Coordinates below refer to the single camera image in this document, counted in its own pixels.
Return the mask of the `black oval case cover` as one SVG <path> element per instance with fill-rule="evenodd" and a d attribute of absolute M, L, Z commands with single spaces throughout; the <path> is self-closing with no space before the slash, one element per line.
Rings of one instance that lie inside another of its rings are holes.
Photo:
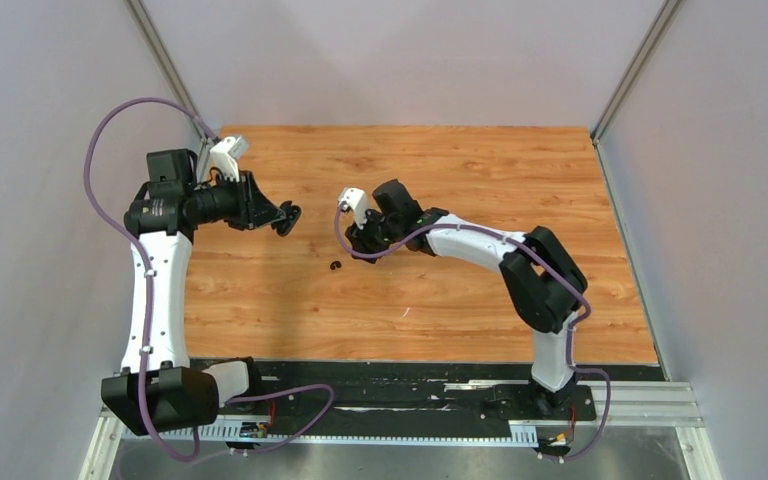
<path fill-rule="evenodd" d="M 291 233 L 300 219 L 302 208 L 292 201 L 287 200 L 279 206 L 279 209 L 283 212 L 284 217 L 273 223 L 271 227 L 278 236 L 285 237 Z"/>

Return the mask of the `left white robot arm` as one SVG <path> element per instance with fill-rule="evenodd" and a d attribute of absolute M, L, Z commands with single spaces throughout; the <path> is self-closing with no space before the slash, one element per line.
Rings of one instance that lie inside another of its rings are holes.
<path fill-rule="evenodd" d="M 184 332 L 186 275 L 200 226 L 270 227 L 286 236 L 301 209 L 290 201 L 274 204 L 250 171 L 198 184 L 195 160 L 188 149 L 148 154 L 149 179 L 121 226 L 135 273 L 130 338 L 119 373 L 101 384 L 101 399 L 137 436 L 211 424 L 228 401 L 253 413 L 266 400 L 250 357 L 192 367 Z"/>

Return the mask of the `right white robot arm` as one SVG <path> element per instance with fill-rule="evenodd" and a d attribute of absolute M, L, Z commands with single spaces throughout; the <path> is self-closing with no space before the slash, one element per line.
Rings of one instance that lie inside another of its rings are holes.
<path fill-rule="evenodd" d="M 588 282 L 582 270 L 552 230 L 505 231 L 445 209 L 424 209 L 396 179 L 371 194 L 345 188 L 337 212 L 352 217 L 337 238 L 355 259 L 375 263 L 405 247 L 500 275 L 515 313 L 533 332 L 533 408 L 552 418 L 569 407 L 577 383 L 573 330 L 592 308 L 584 297 Z"/>

